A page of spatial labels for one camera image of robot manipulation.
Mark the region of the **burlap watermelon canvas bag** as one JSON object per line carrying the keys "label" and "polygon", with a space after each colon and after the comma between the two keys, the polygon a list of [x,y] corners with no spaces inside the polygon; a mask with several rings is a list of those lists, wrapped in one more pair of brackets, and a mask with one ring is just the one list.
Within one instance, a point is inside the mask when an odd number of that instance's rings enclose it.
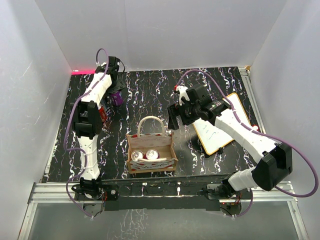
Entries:
{"label": "burlap watermelon canvas bag", "polygon": [[[141,133],[145,121],[160,123],[161,132]],[[178,158],[174,151],[174,135],[167,133],[163,121],[156,116],[146,116],[140,120],[137,133],[126,135],[128,143],[126,165],[130,174],[173,172]]]}

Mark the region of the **blue red-top soda can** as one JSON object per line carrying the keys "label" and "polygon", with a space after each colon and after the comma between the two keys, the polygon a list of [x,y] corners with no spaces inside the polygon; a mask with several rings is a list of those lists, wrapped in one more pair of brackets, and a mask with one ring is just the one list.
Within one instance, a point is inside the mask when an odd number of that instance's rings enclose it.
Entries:
{"label": "blue red-top soda can", "polygon": [[108,99],[107,98],[103,98],[101,100],[101,105],[103,106],[105,117],[107,118],[108,117]]}

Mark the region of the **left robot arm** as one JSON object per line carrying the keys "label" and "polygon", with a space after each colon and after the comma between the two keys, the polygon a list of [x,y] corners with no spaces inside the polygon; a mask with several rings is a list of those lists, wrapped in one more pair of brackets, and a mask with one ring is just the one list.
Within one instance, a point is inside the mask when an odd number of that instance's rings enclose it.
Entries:
{"label": "left robot arm", "polygon": [[119,78],[120,65],[123,62],[110,56],[108,62],[98,63],[90,85],[76,107],[71,111],[72,130],[77,136],[81,159],[81,175],[84,180],[97,180],[100,176],[98,167],[97,142],[107,121],[107,102],[116,107],[123,104],[123,79]]}

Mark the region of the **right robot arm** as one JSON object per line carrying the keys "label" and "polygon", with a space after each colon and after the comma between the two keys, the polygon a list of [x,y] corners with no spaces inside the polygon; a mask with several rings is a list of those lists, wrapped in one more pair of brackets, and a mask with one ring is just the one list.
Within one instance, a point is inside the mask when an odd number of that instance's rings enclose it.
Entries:
{"label": "right robot arm", "polygon": [[183,125],[190,125],[199,119],[207,121],[240,144],[257,163],[255,167],[228,175],[211,191],[212,194],[233,199],[244,189],[260,187],[270,191],[292,173],[292,148],[262,136],[251,126],[239,122],[233,104],[227,98],[212,100],[201,84],[192,87],[177,85],[174,92],[179,95],[179,101],[167,108],[170,130],[179,129],[178,117]]}

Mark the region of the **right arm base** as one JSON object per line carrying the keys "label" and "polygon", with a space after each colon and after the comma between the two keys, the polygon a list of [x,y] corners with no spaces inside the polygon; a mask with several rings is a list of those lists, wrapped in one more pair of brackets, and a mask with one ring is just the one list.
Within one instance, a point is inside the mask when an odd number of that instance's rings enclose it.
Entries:
{"label": "right arm base", "polygon": [[249,197],[248,193],[244,191],[235,191],[228,184],[208,184],[201,188],[202,195],[208,200],[226,200],[234,199],[235,203],[239,203],[240,200]]}

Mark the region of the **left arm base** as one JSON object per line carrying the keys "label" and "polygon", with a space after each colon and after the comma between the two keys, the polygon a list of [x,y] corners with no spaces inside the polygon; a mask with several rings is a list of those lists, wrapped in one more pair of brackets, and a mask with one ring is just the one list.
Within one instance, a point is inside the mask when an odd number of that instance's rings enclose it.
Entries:
{"label": "left arm base", "polygon": [[86,180],[80,178],[80,182],[71,187],[78,195],[84,195],[88,199],[102,201],[116,201],[119,198],[119,187],[116,184],[105,184],[100,178]]}

